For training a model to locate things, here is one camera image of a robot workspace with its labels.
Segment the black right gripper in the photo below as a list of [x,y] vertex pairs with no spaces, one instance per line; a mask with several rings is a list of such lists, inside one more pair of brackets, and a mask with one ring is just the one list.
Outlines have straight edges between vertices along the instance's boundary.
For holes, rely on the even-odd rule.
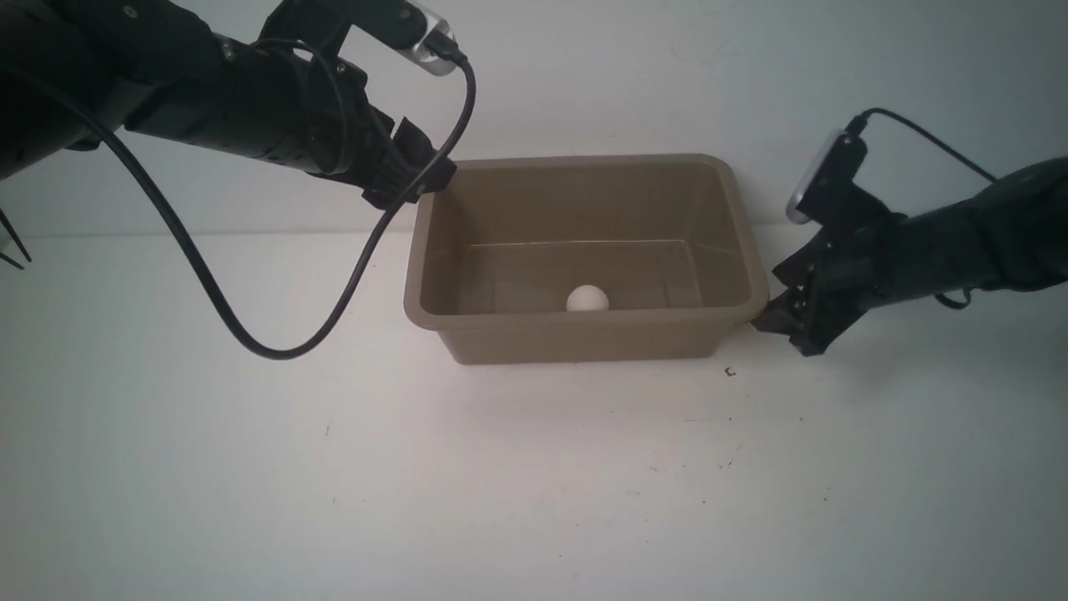
[[904,303],[886,242],[905,215],[862,188],[816,188],[797,209],[820,230],[778,264],[773,273],[787,289],[750,325],[788,337],[801,355],[821,355],[867,312]]

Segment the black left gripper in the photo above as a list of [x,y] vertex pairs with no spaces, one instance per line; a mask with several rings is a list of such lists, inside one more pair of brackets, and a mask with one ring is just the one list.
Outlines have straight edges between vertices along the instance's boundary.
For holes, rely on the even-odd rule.
[[[430,137],[410,118],[400,118],[392,137],[392,118],[367,98],[370,76],[339,58],[333,48],[277,42],[274,50],[299,64],[299,98],[309,113],[304,137],[310,160],[310,167],[301,171],[360,188],[371,206],[388,209],[437,156]],[[415,203],[421,194],[446,190],[456,172],[457,164],[449,157],[438,160],[406,201]]]

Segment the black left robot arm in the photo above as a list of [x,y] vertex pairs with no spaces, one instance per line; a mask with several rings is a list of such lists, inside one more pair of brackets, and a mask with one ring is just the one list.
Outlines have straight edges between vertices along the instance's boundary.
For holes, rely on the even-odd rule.
[[340,50],[351,29],[423,72],[451,25],[412,1],[282,1],[260,37],[215,32],[172,1],[4,1],[1,174],[103,137],[31,86],[41,81],[108,132],[167,139],[361,188],[382,209],[430,167],[430,138],[371,105],[370,76]]

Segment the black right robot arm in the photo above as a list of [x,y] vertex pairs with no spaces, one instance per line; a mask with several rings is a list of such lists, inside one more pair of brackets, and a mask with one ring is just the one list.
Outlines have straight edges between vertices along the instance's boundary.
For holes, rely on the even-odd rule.
[[774,269],[784,292],[752,325],[821,355],[874,309],[960,290],[1065,284],[1065,159],[1015,171],[979,194],[916,216],[888,210],[823,225]]

